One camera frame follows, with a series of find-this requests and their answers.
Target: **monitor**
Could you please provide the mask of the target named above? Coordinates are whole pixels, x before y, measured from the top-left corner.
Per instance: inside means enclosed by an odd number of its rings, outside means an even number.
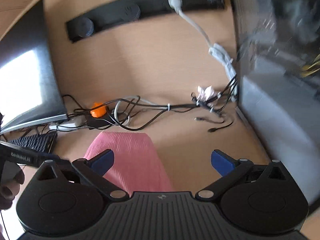
[[[43,0],[0,41],[0,134],[67,119],[52,66]]]

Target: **white power adapter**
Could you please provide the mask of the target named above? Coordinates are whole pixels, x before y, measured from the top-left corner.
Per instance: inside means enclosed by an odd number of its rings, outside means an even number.
[[[84,116],[77,116],[77,117],[71,118],[69,121],[64,122],[60,125],[56,125],[55,123],[52,123],[49,125],[49,130],[70,131],[83,124],[85,124]]]

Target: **white plug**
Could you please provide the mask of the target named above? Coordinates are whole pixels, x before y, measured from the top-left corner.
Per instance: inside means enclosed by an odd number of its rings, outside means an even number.
[[[174,9],[176,11],[176,13],[178,13],[179,10],[181,10],[182,0],[168,0],[168,2],[169,2],[170,7],[172,9]]]

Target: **black keyboard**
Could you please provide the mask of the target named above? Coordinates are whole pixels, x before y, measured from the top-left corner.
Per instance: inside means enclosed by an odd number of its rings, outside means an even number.
[[[53,150],[53,146],[55,145],[56,137],[57,136],[55,132],[50,132],[45,134],[35,134],[31,136],[20,137],[8,141],[8,143],[33,149],[38,152],[50,153]]]

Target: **pink cloth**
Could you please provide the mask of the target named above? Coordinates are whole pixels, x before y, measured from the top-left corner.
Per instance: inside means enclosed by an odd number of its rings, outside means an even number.
[[[129,195],[134,191],[173,191],[156,149],[145,133],[101,132],[84,158],[89,160],[106,149],[115,153],[115,163],[103,177]]]

